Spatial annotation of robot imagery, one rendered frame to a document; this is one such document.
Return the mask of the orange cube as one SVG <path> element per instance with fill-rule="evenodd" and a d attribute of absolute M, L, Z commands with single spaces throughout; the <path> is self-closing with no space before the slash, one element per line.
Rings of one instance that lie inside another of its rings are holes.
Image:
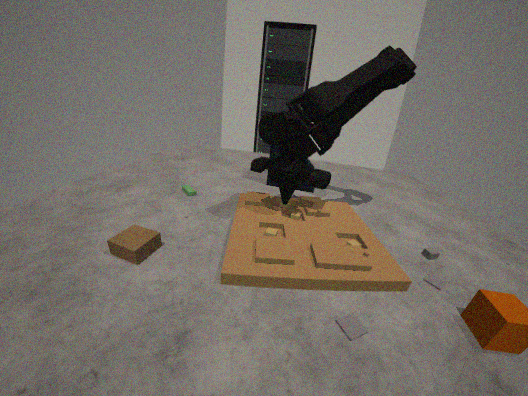
<path fill-rule="evenodd" d="M 479 289 L 461 316 L 483 350 L 521 354 L 528 347 L 528 308 L 514 294 Z"/>

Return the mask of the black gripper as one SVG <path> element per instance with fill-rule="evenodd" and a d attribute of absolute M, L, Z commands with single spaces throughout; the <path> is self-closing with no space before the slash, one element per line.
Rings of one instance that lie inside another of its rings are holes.
<path fill-rule="evenodd" d="M 306 145 L 307 144 L 286 143 L 279 146 L 279 150 L 284 150 L 285 155 L 287 156 L 295 156 L 295 153 L 301 152 L 302 159 L 304 162 L 306 155 L 305 152 L 307 150 Z M 263 156 L 253 159 L 251 162 L 250 170 L 258 173 L 262 173 L 265 169 L 270 170 L 270 164 L 273 161 L 274 159 Z M 292 194 L 294 193 L 295 189 L 298 186 L 302 185 L 307 179 L 311 186 L 317 187 L 319 189 L 325 189 L 330 183 L 331 173 L 330 171 L 315 168 L 312 172 L 305 170 L 305 174 L 301 179 L 295 178 L 289 184 L 285 184 L 283 182 L 275 180 L 280 189 L 282 203 L 286 205 L 290 200 Z"/>

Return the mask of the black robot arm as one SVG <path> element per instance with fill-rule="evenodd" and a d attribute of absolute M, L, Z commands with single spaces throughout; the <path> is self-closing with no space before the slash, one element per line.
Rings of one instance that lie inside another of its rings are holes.
<path fill-rule="evenodd" d="M 259 136 L 265 144 L 307 144 L 305 160 L 315 152 L 322 156 L 340 136 L 341 127 L 380 93 L 412 79 L 415 69 L 416 65 L 401 48 L 395 50 L 389 45 L 342 79 L 324 81 L 292 98 L 285 104 L 288 111 L 265 115 L 259 122 Z M 300 103 L 304 111 L 298 106 Z M 281 150 L 270 164 L 270 179 L 285 184 L 301 179 L 305 174 L 304 163 L 301 152 L 287 156 Z"/>

